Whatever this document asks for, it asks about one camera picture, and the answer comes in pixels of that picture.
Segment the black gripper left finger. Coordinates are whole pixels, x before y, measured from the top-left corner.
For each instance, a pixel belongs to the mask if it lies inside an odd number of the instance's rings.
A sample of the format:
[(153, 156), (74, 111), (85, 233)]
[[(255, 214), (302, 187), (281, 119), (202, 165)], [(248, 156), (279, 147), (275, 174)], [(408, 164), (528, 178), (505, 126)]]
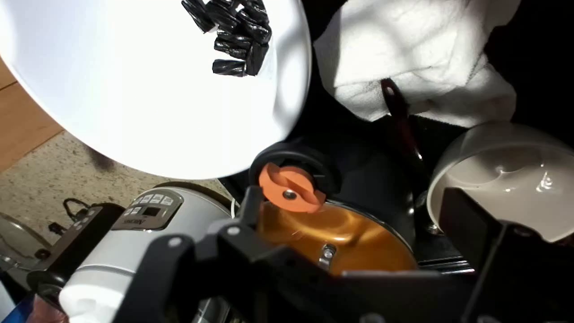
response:
[(223, 298), (248, 323), (336, 323), (327, 273), (255, 230), (263, 190), (250, 187), (238, 223), (202, 241), (155, 239), (114, 323), (193, 323), (200, 303)]

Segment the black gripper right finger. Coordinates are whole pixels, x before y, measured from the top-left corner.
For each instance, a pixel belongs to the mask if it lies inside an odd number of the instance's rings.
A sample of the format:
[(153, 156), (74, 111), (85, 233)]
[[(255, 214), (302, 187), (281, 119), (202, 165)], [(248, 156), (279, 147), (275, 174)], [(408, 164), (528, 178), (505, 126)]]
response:
[(476, 271), (464, 323), (574, 323), (573, 250), (447, 189), (440, 228)]

